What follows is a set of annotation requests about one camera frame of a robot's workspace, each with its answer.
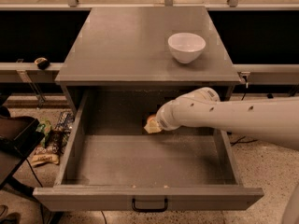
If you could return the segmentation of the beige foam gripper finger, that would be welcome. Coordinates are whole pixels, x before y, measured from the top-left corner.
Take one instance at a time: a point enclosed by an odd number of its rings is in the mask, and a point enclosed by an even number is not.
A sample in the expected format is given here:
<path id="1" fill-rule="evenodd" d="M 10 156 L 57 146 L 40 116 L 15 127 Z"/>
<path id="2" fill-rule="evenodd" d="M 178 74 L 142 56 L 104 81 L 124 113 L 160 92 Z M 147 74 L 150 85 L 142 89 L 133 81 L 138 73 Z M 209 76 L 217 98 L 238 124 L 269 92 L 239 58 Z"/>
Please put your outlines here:
<path id="1" fill-rule="evenodd" d="M 144 129 L 147 133 L 159 133 L 162 130 L 155 119 L 149 119 Z"/>

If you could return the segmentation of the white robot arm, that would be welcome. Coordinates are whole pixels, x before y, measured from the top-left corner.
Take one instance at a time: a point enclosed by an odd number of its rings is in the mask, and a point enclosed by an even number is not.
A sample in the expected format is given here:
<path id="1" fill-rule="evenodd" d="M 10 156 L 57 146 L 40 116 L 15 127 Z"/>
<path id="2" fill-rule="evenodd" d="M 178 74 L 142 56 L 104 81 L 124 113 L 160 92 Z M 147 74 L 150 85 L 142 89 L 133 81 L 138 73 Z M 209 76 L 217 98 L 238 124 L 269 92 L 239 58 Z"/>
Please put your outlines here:
<path id="1" fill-rule="evenodd" d="M 147 119 L 147 133 L 179 127 L 209 127 L 244 134 L 288 149 L 299 150 L 299 98 L 222 101 L 204 87 L 162 105 Z"/>

